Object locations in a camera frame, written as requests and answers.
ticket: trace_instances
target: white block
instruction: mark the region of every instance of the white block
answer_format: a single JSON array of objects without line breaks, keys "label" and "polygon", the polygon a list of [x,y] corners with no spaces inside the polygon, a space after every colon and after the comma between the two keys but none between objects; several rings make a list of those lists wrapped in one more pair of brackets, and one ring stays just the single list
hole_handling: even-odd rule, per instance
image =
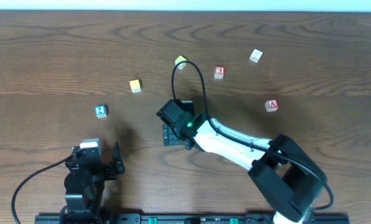
[{"label": "white block", "polygon": [[225,67],[216,66],[215,68],[215,78],[223,78],[225,75]]},{"label": "white block", "polygon": [[258,63],[261,55],[263,54],[263,52],[261,52],[260,50],[258,49],[255,49],[252,54],[250,55],[250,58],[249,60],[251,60],[252,62],[256,62]]},{"label": "white block", "polygon": [[280,223],[280,224],[302,224],[305,217],[306,217],[306,215],[304,215],[304,217],[302,219],[300,219],[300,221],[298,221],[296,223],[296,222],[292,222],[291,220],[285,218],[285,216],[281,215],[280,212],[276,212],[275,215],[274,215],[274,217],[273,217],[273,223]]},{"label": "white block", "polygon": [[277,100],[268,100],[265,105],[267,112],[276,111],[279,108]]},{"label": "white block", "polygon": [[98,138],[95,139],[85,139],[80,143],[79,147],[81,149],[88,149],[88,148],[98,148],[98,153],[101,155],[101,148],[100,148],[100,140]]},{"label": "white block", "polygon": [[104,105],[94,107],[94,112],[97,118],[105,118],[106,117],[106,108]]}]

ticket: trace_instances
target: wooden table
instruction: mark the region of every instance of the wooden table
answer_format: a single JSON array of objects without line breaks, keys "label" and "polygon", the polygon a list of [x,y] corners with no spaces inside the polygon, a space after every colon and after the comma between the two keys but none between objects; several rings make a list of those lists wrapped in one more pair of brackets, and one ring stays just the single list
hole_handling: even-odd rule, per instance
[{"label": "wooden table", "polygon": [[[104,161],[120,143],[126,173],[106,183],[103,199],[114,212],[272,210],[243,168],[162,145],[155,113],[172,97],[179,55],[204,74],[213,117],[253,136],[292,137],[329,178],[328,212],[371,223],[371,14],[120,11],[0,11],[0,223],[13,223],[23,179],[87,138],[101,139]],[[195,70],[176,75],[178,97],[201,110]],[[131,92],[134,79],[141,93]],[[267,113],[272,98],[280,108]],[[107,119],[94,115],[101,104]],[[25,185],[23,223],[59,212],[67,174],[61,165]],[[327,200],[323,192],[316,205]]]}]

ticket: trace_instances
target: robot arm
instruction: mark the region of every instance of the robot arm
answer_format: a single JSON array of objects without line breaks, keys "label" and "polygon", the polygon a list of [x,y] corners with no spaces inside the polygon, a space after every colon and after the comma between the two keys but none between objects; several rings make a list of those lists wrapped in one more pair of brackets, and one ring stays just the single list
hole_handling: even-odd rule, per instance
[{"label": "robot arm", "polygon": [[[210,119],[216,128],[221,132],[231,135],[243,142],[252,143],[254,145],[269,149],[268,144],[270,139],[255,138],[248,136],[239,131],[228,128],[219,123],[215,118]],[[250,147],[244,146],[237,142],[231,141],[219,134],[210,126],[208,121],[205,121],[197,130],[197,135],[194,137],[195,143],[205,152],[219,154],[234,163],[242,166],[247,171],[252,168],[252,162],[259,160],[265,154],[262,151],[253,150]]]},{"label": "robot arm", "polygon": [[[283,177],[277,175],[276,169],[287,161],[275,154],[297,158],[327,182],[323,171],[287,136],[279,135],[273,141],[248,136],[220,124],[214,118],[206,118],[203,114],[194,116],[180,100],[169,100],[157,116],[172,129],[186,149],[195,146],[245,168],[267,202],[277,211],[275,223],[301,223],[323,188],[317,177],[296,164],[291,163]],[[266,152],[248,146],[256,146]]]}]

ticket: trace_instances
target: red letter a block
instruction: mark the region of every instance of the red letter a block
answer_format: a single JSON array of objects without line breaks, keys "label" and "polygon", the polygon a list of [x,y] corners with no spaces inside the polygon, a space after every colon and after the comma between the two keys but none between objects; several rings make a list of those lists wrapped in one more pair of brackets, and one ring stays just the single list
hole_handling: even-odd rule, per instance
[{"label": "red letter a block", "polygon": [[267,112],[276,111],[278,109],[278,102],[277,100],[268,100],[266,102],[266,110]]}]

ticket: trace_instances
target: black cable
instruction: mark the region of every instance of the black cable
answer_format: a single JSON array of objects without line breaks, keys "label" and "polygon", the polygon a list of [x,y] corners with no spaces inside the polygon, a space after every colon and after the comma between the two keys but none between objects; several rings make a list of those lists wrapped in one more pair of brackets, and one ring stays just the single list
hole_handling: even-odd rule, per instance
[{"label": "black cable", "polygon": [[22,181],[22,183],[20,185],[18,185],[16,191],[14,192],[14,195],[12,196],[12,200],[11,200],[11,212],[12,212],[12,216],[14,217],[14,220],[16,221],[17,224],[21,224],[19,219],[18,219],[18,216],[17,216],[17,212],[16,212],[16,198],[17,198],[17,194],[19,192],[19,190],[24,186],[24,184],[26,182],[28,182],[28,180],[30,180],[32,177],[36,176],[37,174],[40,174],[41,172],[43,171],[46,171],[48,169],[51,169],[53,167],[56,167],[58,165],[60,165],[61,163],[65,162],[67,159],[71,158],[71,156],[68,156],[67,158],[59,161],[59,162],[56,162],[55,164],[52,164],[52,165],[49,165],[48,167],[45,167],[41,170],[38,170],[36,172],[34,172],[33,174],[31,174],[30,176],[28,176],[24,181]]},{"label": "black cable", "polygon": [[279,157],[280,159],[289,161],[290,163],[293,163],[293,164],[297,165],[299,168],[304,169],[305,171],[307,171],[308,173],[310,173],[311,175],[313,175],[313,177],[315,177],[320,182],[320,184],[322,184],[322,186],[328,191],[328,194],[329,194],[329,203],[327,205],[324,205],[324,206],[321,206],[321,207],[312,208],[312,210],[323,210],[323,209],[327,209],[327,208],[332,207],[332,205],[334,204],[334,194],[332,193],[331,188],[329,187],[329,185],[327,184],[327,182],[325,180],[323,180],[321,177],[319,177],[311,168],[308,168],[305,165],[301,164],[300,162],[298,162],[298,161],[296,161],[294,159],[291,159],[288,156],[285,156],[283,154],[280,154],[280,153],[277,153],[277,152],[274,152],[274,151],[270,151],[268,149],[265,149],[265,148],[262,148],[262,147],[258,147],[258,146],[254,145],[254,144],[250,144],[250,143],[243,142],[243,141],[240,141],[238,139],[235,139],[235,138],[233,138],[233,137],[231,137],[231,136],[229,136],[227,134],[222,133],[218,128],[216,128],[214,126],[214,124],[210,120],[210,116],[209,116],[209,112],[208,112],[204,78],[203,78],[203,76],[202,76],[202,74],[201,74],[198,66],[194,62],[191,62],[191,61],[188,61],[188,60],[181,61],[181,62],[177,63],[177,65],[173,68],[173,72],[172,72],[172,93],[173,93],[173,99],[174,100],[176,100],[176,94],[174,93],[174,74],[176,72],[177,67],[180,64],[182,64],[182,63],[189,63],[189,64],[193,65],[195,67],[195,69],[197,70],[198,74],[199,74],[200,81],[201,81],[201,84],[202,84],[202,97],[204,98],[204,106],[205,106],[206,119],[208,120],[208,122],[209,122],[210,126],[212,127],[212,129],[215,130],[217,134],[219,134],[219,135],[221,135],[221,136],[223,136],[223,137],[225,137],[225,138],[227,138],[227,139],[229,139],[231,141],[235,141],[235,142],[237,142],[237,143],[239,143],[241,145],[244,145],[246,147],[250,147],[251,149],[262,151],[262,152],[268,153],[268,154],[270,154],[272,156]]},{"label": "black cable", "polygon": [[258,222],[258,223],[261,223],[262,222],[262,221],[259,221],[259,219],[257,219],[257,218],[253,218],[253,217],[249,217],[249,218],[252,219],[252,220],[254,220],[254,221],[256,221],[256,222]]},{"label": "black cable", "polygon": [[65,211],[68,208],[68,205],[64,206],[60,211],[60,224],[63,224],[65,221]]}]

